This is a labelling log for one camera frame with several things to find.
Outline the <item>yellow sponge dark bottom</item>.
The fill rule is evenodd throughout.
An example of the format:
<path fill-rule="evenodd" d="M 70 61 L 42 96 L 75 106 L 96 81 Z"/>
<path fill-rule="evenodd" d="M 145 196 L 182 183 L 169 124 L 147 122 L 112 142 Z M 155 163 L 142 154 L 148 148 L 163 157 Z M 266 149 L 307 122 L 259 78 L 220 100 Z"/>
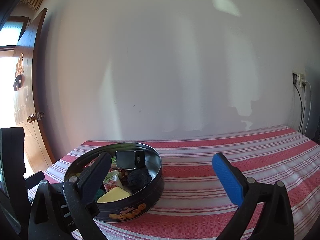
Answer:
<path fill-rule="evenodd" d="M 115 202 L 131 196 L 131 194 L 120 187 L 114 187 L 103 196 L 101 196 L 97 203 L 110 203 Z"/>

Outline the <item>round cookie tin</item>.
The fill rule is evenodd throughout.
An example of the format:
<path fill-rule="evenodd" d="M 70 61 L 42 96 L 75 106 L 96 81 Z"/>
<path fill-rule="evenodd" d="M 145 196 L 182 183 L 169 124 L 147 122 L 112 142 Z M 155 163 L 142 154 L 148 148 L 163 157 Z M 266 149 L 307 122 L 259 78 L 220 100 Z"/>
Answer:
<path fill-rule="evenodd" d="M 98 203 L 99 214 L 95 217 L 107 223 L 136 218 L 151 209 L 159 200 L 163 190 L 162 160 L 159 153 L 152 147 L 136 143 L 125 142 L 101 146 L 78 157 L 71 163 L 65 172 L 65 180 L 84 170 L 91 161 L 94 161 L 101 152 L 106 152 L 115 157 L 117 152 L 144 152 L 140 160 L 144 161 L 145 169 L 151 176 L 151 181 L 142 189 L 131 196 L 110 203 Z"/>

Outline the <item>dark navy yarn ball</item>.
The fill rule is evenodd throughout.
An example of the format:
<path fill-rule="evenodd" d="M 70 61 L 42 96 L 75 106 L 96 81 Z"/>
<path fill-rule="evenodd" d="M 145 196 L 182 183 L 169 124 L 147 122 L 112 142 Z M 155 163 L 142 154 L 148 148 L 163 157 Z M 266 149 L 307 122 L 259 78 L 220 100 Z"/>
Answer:
<path fill-rule="evenodd" d="M 132 194 L 143 189 L 152 180 L 151 175 L 146 167 L 133 170 L 127 176 L 127 187 Z"/>

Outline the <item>black small box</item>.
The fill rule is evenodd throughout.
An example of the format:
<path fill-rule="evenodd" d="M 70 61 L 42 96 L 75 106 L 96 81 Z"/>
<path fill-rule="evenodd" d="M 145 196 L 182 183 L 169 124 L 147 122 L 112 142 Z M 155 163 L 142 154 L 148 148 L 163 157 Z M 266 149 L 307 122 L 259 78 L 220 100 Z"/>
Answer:
<path fill-rule="evenodd" d="M 144 150 L 116 151 L 117 168 L 123 170 L 136 170 L 145 167 Z"/>

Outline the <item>yellow green sponge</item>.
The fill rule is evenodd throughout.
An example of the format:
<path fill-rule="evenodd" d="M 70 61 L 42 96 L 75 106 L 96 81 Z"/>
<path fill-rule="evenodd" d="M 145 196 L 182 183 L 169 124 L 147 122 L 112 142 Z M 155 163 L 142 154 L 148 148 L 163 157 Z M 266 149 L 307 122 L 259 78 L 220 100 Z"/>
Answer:
<path fill-rule="evenodd" d="M 100 197 L 102 197 L 106 192 L 102 189 L 98 189 L 95 194 L 94 200 L 97 202 Z"/>

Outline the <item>green juice carton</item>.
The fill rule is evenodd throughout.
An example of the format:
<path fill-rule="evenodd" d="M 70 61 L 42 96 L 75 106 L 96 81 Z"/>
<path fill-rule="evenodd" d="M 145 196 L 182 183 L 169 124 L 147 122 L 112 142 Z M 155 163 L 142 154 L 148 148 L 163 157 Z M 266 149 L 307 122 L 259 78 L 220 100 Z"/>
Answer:
<path fill-rule="evenodd" d="M 116 159 L 116 157 L 111 157 L 111 168 L 113 170 L 117 169 L 117 159 Z"/>

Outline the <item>wooden door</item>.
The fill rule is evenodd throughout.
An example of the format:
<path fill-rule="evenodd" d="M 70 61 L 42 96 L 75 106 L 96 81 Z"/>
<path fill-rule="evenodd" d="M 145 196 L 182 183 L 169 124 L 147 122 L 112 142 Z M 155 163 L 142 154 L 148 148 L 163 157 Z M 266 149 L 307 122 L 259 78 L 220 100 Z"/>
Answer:
<path fill-rule="evenodd" d="M 33 172 L 45 171 L 55 162 L 47 136 L 44 132 L 43 119 L 27 123 L 27 116 L 43 112 L 39 105 L 40 87 L 38 85 L 40 37 L 47 9 L 44 8 L 31 22 L 19 39 L 14 50 L 18 61 L 23 53 L 23 85 L 15 92 L 15 121 L 24 129 L 24 153 Z"/>

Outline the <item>red white striped tablecloth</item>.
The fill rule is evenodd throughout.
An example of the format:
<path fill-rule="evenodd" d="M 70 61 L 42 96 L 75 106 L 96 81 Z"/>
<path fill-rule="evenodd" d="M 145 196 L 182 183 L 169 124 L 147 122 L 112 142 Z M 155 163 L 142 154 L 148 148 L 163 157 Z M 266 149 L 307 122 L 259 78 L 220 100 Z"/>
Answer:
<path fill-rule="evenodd" d="M 161 156 L 164 192 L 139 218 L 99 222 L 109 239 L 215 239 L 244 189 L 231 169 L 259 183 L 284 183 L 296 239 L 319 216 L 319 145 L 286 126 L 190 140 L 151 141 Z"/>

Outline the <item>brass door knob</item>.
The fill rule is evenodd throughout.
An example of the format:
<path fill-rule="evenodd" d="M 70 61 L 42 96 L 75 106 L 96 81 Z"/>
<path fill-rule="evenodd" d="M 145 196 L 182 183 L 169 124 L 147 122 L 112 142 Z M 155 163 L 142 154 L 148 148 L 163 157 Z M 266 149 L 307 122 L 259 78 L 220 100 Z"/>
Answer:
<path fill-rule="evenodd" d="M 32 122 L 41 121 L 44 118 L 43 112 L 37 112 L 36 114 L 31 114 L 27 116 L 27 123 L 31 124 Z"/>

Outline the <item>door hanging ornament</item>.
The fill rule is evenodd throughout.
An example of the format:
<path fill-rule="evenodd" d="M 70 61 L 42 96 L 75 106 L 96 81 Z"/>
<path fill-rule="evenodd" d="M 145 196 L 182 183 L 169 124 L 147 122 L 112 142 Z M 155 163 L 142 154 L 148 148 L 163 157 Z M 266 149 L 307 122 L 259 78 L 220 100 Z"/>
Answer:
<path fill-rule="evenodd" d="M 23 73 L 24 73 L 23 53 L 20 53 L 20 56 L 16 64 L 15 81 L 13 84 L 13 89 L 15 92 L 17 92 L 23 85 Z"/>

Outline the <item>wall power socket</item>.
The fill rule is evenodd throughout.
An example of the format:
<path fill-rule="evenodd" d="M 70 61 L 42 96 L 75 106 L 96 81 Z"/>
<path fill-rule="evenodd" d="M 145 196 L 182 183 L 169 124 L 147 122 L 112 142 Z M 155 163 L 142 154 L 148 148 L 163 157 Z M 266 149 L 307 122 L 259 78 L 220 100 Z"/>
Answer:
<path fill-rule="evenodd" d="M 292 79 L 293 79 L 293 85 L 297 87 L 305 87 L 306 84 L 308 83 L 307 80 L 305 79 L 305 75 L 302 73 L 292 73 Z"/>

